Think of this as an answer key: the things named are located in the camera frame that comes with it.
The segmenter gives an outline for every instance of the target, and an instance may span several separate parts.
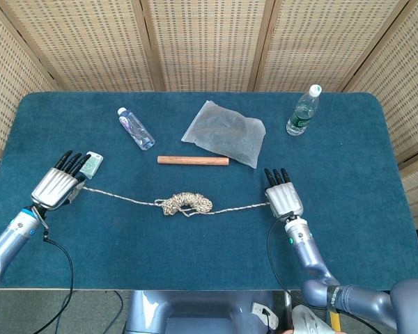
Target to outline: white rope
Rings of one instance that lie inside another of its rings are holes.
[[[177,212],[181,212],[186,217],[191,217],[195,214],[222,214],[224,212],[253,209],[255,207],[262,207],[269,205],[269,202],[247,205],[244,207],[230,207],[219,211],[211,211],[212,202],[201,195],[200,193],[178,193],[166,200],[155,200],[155,202],[142,202],[140,200],[133,200],[131,198],[116,195],[114,193],[108,193],[103,190],[88,188],[87,186],[82,187],[84,190],[91,191],[94,193],[101,193],[110,197],[119,198],[120,200],[126,200],[134,204],[150,205],[153,207],[161,207],[164,215],[171,216]]]

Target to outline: bottle cap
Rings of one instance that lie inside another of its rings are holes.
[[[126,108],[122,107],[118,109],[118,115],[121,115],[124,111],[127,111]]]
[[[322,87],[320,87],[319,85],[312,85],[309,88],[309,94],[312,97],[317,97],[322,93]]]

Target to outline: black cable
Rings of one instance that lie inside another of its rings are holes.
[[[267,326],[267,328],[268,328],[268,330],[266,331],[266,334],[271,334],[271,328],[270,328],[270,313],[269,313],[266,309],[263,309],[263,310],[262,310],[262,315],[265,315],[265,316],[266,316],[266,322],[267,322],[266,326]]]
[[[353,318],[354,320],[359,321],[361,324],[364,324],[365,326],[369,327],[373,332],[377,333],[377,334],[382,334],[375,326],[370,325],[367,321],[362,320],[359,317],[356,317],[355,315],[352,315],[351,313],[348,312],[343,312],[340,310],[337,310],[338,313],[341,313],[342,315],[347,315],[350,318]]]
[[[309,305],[308,303],[305,303],[304,301],[302,301],[302,300],[300,300],[299,298],[297,298],[297,297],[294,297],[292,294],[291,294],[291,292],[290,292],[290,290],[288,290],[288,289],[286,289],[285,287],[284,287],[284,285],[283,285],[283,283],[280,281],[280,279],[279,279],[279,276],[277,275],[277,272],[276,272],[276,269],[275,269],[275,267],[274,267],[274,263],[273,263],[273,261],[272,261],[272,257],[271,257],[271,251],[270,251],[270,239],[271,239],[271,234],[272,234],[272,231],[274,230],[274,228],[275,228],[275,226],[276,226],[276,224],[277,224],[277,222],[278,221],[280,221],[280,220],[282,220],[283,218],[287,218],[287,217],[283,217],[283,216],[281,216],[281,217],[279,217],[278,219],[276,219],[275,221],[274,221],[274,223],[271,225],[271,228],[270,228],[270,230],[269,230],[269,232],[268,232],[268,238],[267,238],[267,241],[266,241],[266,249],[267,249],[267,251],[268,251],[268,259],[269,259],[269,261],[270,261],[270,266],[271,266],[271,269],[272,269],[272,273],[274,274],[274,277],[276,278],[276,280],[277,280],[277,282],[279,283],[279,285],[280,285],[280,287],[281,287],[281,289],[282,290],[284,290],[290,297],[291,297],[291,299],[294,299],[295,301],[297,301],[299,304],[301,304],[301,305],[303,305],[303,306],[306,306],[306,307],[308,307],[308,308],[311,308],[311,309],[313,309],[313,310],[323,310],[323,311],[326,311],[327,310],[327,308],[319,308],[318,306],[312,306],[312,305]],[[341,313],[341,314],[343,314],[343,315],[348,315],[349,317],[351,317],[351,318],[353,318],[353,319],[355,319],[355,320],[357,320],[357,321],[359,321],[360,323],[362,323],[362,324],[364,324],[365,326],[367,326],[367,327],[369,327],[372,331],[374,331],[375,333],[377,333],[377,334],[382,334],[377,328],[375,328],[374,326],[372,326],[372,325],[370,325],[368,322],[366,322],[366,321],[364,321],[364,320],[362,320],[361,318],[359,318],[359,317],[356,317],[355,315],[352,315],[352,314],[350,314],[350,313],[348,313],[348,312],[345,312],[345,311],[340,311],[340,310],[338,310],[338,313]]]
[[[72,285],[73,285],[73,281],[74,281],[74,274],[73,274],[73,270],[72,270],[72,260],[71,260],[71,257],[68,255],[68,252],[65,250],[65,248],[62,247],[61,245],[59,245],[58,243],[56,243],[54,240],[48,239],[48,231],[47,230],[43,233],[43,241],[47,242],[48,244],[51,244],[53,246],[56,246],[61,251],[63,251],[63,254],[65,254],[65,256],[67,257],[68,264],[70,265],[70,293],[67,296],[66,303],[57,312],[57,314],[51,320],[49,320],[45,325],[43,325],[42,328],[40,328],[38,331],[34,332],[34,334],[39,334],[41,331],[45,330],[49,325],[51,325],[58,317],[61,316],[62,312],[67,308],[68,304],[70,303],[71,296],[72,296]]]
[[[68,294],[63,299],[62,307],[65,305],[65,303],[67,301],[67,298],[68,298]],[[57,334],[57,331],[59,330],[59,323],[61,322],[61,317],[62,317],[62,315],[59,315],[59,317],[57,318],[57,321],[56,321],[56,330],[54,331],[54,334]]]
[[[110,321],[109,325],[105,328],[105,331],[104,331],[103,334],[106,334],[108,332],[108,330],[113,326],[113,324],[115,323],[115,321],[121,315],[121,313],[123,311],[123,308],[124,308],[123,297],[121,297],[121,295],[119,294],[119,292],[117,292],[116,290],[113,290],[113,292],[118,296],[119,300],[121,301],[121,307],[119,308],[118,314],[113,318],[113,320]]]

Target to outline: yellow handle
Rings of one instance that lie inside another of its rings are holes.
[[[330,322],[334,331],[341,331],[341,320],[339,319],[339,314],[330,312]]]

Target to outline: robot finger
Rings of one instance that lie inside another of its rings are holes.
[[[274,181],[274,178],[272,177],[270,171],[267,168],[265,168],[265,174],[266,174],[266,177],[267,177],[267,179],[270,183],[270,186],[275,186],[276,182]]]
[[[274,177],[276,178],[277,184],[282,184],[282,183],[284,183],[284,182],[281,180],[281,177],[280,177],[279,171],[278,171],[276,168],[274,168],[274,169],[272,170],[272,172],[274,173]]]
[[[67,162],[67,164],[65,165],[65,167],[62,169],[65,173],[68,173],[70,171],[70,169],[72,168],[72,165],[75,164],[75,162],[78,160],[78,158],[81,156],[81,153],[77,153],[76,155],[73,156],[73,158],[71,158],[69,160],[69,162]]]
[[[82,168],[82,166],[86,163],[86,161],[91,157],[90,154],[84,155],[84,157],[82,159],[79,160],[79,162],[77,163],[76,166],[74,166],[71,170],[71,172],[69,172],[69,174],[71,176],[76,176],[77,172],[80,171],[80,169]]]
[[[291,182],[290,177],[288,176],[288,173],[286,172],[286,169],[281,168],[280,171],[281,171],[281,176],[284,177],[284,182],[285,183]]]
[[[65,152],[65,154],[59,159],[56,165],[54,165],[55,169],[62,169],[63,164],[65,163],[66,159],[71,155],[72,150]]]

